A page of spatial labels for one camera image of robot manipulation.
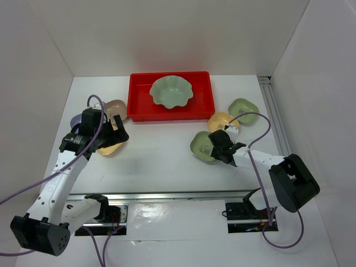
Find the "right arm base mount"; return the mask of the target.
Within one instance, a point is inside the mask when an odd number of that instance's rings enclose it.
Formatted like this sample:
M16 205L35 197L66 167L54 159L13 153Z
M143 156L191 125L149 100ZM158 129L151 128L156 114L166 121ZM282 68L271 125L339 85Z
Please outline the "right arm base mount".
M256 210L244 202L226 202L225 210L221 213L228 222L228 233L257 233L279 231L276 218L272 225L268 223L268 212Z

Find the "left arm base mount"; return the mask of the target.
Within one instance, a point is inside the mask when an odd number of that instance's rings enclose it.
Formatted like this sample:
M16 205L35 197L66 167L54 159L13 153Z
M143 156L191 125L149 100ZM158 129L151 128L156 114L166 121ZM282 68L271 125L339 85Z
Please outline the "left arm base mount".
M128 205L123 203L110 204L111 211L102 220L90 219L78 230L75 236L89 236L89 233L83 229L87 227L94 236L109 236L115 230L114 235L123 236L127 234Z

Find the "large green scalloped bowl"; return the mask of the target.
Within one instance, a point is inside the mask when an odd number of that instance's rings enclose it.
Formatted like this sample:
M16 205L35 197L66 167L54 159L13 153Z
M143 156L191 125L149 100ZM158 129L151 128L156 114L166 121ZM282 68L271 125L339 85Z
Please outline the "large green scalloped bowl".
M156 105L163 105L167 109L184 107L193 98L192 84L186 79L169 75L156 80L149 91Z

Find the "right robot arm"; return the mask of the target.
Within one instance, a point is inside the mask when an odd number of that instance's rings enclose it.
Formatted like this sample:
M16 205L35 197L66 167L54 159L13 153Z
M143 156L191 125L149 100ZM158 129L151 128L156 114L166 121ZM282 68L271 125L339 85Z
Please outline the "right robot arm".
M243 212L249 218L276 207L296 213L320 193L319 184L296 154L277 156L251 150L246 144L233 142L223 130L209 134L208 138L214 159L255 172L259 188L248 193L243 204Z

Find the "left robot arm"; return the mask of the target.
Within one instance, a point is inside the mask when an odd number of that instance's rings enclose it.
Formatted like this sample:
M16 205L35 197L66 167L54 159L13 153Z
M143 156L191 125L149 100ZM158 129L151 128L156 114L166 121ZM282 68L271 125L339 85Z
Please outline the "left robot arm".
M83 111L81 122L62 139L52 171L54 177L45 183L25 215L15 216L11 221L10 228L22 248L59 256L71 235L86 222L119 220L120 209L111 206L103 195L87 194L73 207L68 207L66 201L91 155L128 139L120 115L110 120L101 110Z

